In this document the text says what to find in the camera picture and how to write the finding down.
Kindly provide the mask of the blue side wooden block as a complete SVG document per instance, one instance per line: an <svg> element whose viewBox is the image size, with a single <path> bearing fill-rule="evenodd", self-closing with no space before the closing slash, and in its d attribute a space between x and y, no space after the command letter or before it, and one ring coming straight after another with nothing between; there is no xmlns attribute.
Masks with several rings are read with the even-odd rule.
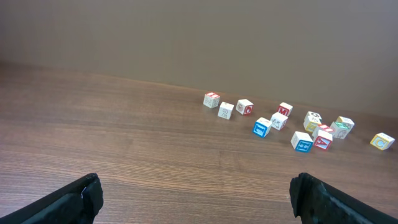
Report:
<svg viewBox="0 0 398 224"><path fill-rule="evenodd" d="M313 140L310 135L299 131L294 132L290 142L293 148L299 152L308 153L313 146Z"/></svg>

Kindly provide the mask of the blue I wooden block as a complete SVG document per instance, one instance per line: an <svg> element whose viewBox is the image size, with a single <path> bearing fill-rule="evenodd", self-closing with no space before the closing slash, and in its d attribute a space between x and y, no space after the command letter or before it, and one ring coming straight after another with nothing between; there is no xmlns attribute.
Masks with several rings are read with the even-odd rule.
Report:
<svg viewBox="0 0 398 224"><path fill-rule="evenodd" d="M271 127L272 127L271 121L269 121L268 119L265 119L263 117L260 117L254 123L252 132L261 138L265 138L268 135L269 131L271 130Z"/></svg>

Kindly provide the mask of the red U snail block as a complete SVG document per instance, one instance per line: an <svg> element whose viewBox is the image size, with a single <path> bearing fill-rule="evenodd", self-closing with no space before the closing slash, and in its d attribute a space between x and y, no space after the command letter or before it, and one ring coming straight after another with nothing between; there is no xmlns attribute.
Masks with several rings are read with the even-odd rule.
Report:
<svg viewBox="0 0 398 224"><path fill-rule="evenodd" d="M280 131L286 124L288 117L281 113L274 113L271 117L272 127Z"/></svg>

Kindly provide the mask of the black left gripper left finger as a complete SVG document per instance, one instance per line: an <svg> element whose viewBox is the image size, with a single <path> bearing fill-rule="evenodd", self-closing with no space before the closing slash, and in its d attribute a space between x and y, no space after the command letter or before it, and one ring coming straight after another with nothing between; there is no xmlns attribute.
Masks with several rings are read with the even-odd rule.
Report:
<svg viewBox="0 0 398 224"><path fill-rule="evenodd" d="M92 224L104 204L97 174L87 174L51 194L1 218L1 223Z"/></svg>

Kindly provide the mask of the red A wooden block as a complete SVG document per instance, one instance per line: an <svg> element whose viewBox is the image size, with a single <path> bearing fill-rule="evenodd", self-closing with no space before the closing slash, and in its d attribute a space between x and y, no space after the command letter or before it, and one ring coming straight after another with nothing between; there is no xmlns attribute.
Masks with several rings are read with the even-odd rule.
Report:
<svg viewBox="0 0 398 224"><path fill-rule="evenodd" d="M313 145L327 151L333 142L333 135L321 129L313 132Z"/></svg>

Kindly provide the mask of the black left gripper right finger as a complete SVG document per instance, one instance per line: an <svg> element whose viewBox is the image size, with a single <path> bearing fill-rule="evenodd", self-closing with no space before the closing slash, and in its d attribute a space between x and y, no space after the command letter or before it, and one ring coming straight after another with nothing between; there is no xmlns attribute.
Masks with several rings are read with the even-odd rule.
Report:
<svg viewBox="0 0 398 224"><path fill-rule="evenodd" d="M397 224L389 216L302 172L290 181L294 217L311 224Z"/></svg>

